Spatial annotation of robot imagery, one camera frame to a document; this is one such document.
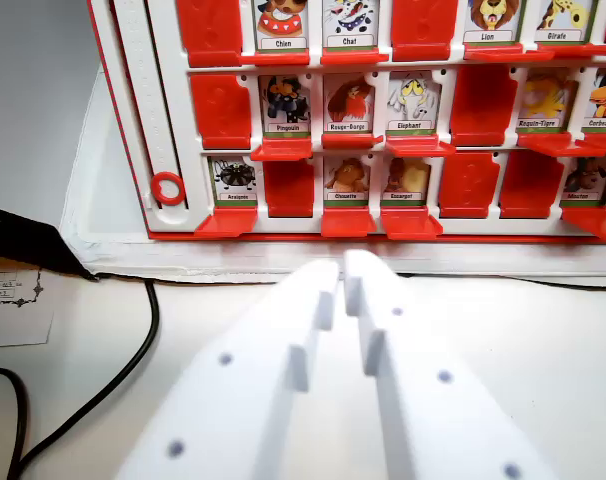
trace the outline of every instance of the cartoon penguin card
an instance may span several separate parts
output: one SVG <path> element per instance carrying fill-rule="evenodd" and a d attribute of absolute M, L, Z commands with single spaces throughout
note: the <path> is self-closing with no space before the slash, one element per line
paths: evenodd
<path fill-rule="evenodd" d="M 521 12 L 525 0 L 468 0 L 466 45 L 510 45 L 521 32 Z"/>
<path fill-rule="evenodd" d="M 441 85 L 432 72 L 392 72 L 387 101 L 388 135 L 431 135 L 441 99 Z"/>
<path fill-rule="evenodd" d="M 262 75 L 259 88 L 265 137 L 310 136 L 310 91 L 296 75 Z"/>
<path fill-rule="evenodd" d="M 323 46 L 368 50 L 378 43 L 379 0 L 323 0 Z"/>
<path fill-rule="evenodd" d="M 256 49 L 260 53 L 304 52 L 307 0 L 252 0 Z"/>

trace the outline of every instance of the red flap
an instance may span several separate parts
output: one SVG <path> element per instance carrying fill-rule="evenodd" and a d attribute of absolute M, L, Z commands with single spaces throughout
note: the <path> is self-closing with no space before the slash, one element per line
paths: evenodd
<path fill-rule="evenodd" d="M 440 142 L 438 135 L 387 135 L 385 146 L 395 157 L 447 157 L 456 147 Z"/>
<path fill-rule="evenodd" d="M 427 207 L 382 208 L 381 224 L 391 240 L 434 240 L 443 233 Z"/>
<path fill-rule="evenodd" d="M 376 224 L 367 207 L 326 208 L 323 212 L 323 237 L 366 237 L 375 231 Z"/>
<path fill-rule="evenodd" d="M 254 229 L 257 208 L 214 207 L 210 215 L 196 229 L 196 238 L 233 238 Z"/>
<path fill-rule="evenodd" d="M 312 140 L 308 138 L 265 138 L 263 145 L 250 158 L 255 162 L 295 162 L 312 156 Z"/>

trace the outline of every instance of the cartoon spider card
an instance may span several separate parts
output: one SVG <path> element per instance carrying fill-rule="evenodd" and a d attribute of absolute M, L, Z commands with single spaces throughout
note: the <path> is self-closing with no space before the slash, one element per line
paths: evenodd
<path fill-rule="evenodd" d="M 323 78 L 325 133 L 371 133 L 374 87 L 363 74 L 335 74 Z"/>
<path fill-rule="evenodd" d="M 217 207 L 253 207 L 256 205 L 254 167 L 243 157 L 207 157 L 214 205 Z"/>
<path fill-rule="evenodd" d="M 378 43 L 379 0 L 323 0 L 323 46 L 370 50 Z"/>
<path fill-rule="evenodd" d="M 323 203 L 326 207 L 367 205 L 370 167 L 356 157 L 325 157 L 323 160 Z"/>
<path fill-rule="evenodd" d="M 305 51 L 307 0 L 252 0 L 252 6 L 259 53 Z"/>
<path fill-rule="evenodd" d="M 521 33 L 525 0 L 469 0 L 463 43 L 510 45 Z"/>
<path fill-rule="evenodd" d="M 561 45 L 585 43 L 592 30 L 596 0 L 541 2 L 540 23 L 534 40 Z"/>
<path fill-rule="evenodd" d="M 441 99 L 441 85 L 432 72 L 392 72 L 387 101 L 388 135 L 431 135 Z"/>
<path fill-rule="evenodd" d="M 583 120 L 584 132 L 606 133 L 606 70 L 599 70 Z"/>
<path fill-rule="evenodd" d="M 573 158 L 561 207 L 598 207 L 606 202 L 606 157 Z"/>
<path fill-rule="evenodd" d="M 565 68 L 529 71 L 516 125 L 518 133 L 565 131 L 576 92 L 576 83 L 568 76 Z"/>
<path fill-rule="evenodd" d="M 265 137 L 310 136 L 310 91 L 296 75 L 262 75 L 259 89 Z"/>
<path fill-rule="evenodd" d="M 430 166 L 420 158 L 395 157 L 383 176 L 382 207 L 425 205 Z"/>

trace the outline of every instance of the cartoon robin card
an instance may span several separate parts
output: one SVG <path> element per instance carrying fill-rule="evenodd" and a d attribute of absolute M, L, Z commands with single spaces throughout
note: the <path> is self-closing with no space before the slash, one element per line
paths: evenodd
<path fill-rule="evenodd" d="M 369 198 L 370 167 L 357 157 L 323 159 L 323 200 L 326 207 L 362 207 Z"/>
<path fill-rule="evenodd" d="M 323 78 L 325 133 L 371 133 L 374 87 L 365 76 L 334 74 Z"/>
<path fill-rule="evenodd" d="M 368 50 L 378 43 L 379 0 L 323 0 L 323 46 Z"/>
<path fill-rule="evenodd" d="M 264 136 L 310 136 L 310 91 L 296 75 L 262 75 L 259 88 Z"/>
<path fill-rule="evenodd" d="M 307 48 L 307 0 L 252 0 L 256 49 L 260 53 Z"/>
<path fill-rule="evenodd" d="M 441 99 L 441 85 L 432 72 L 392 72 L 387 101 L 388 135 L 431 135 Z"/>

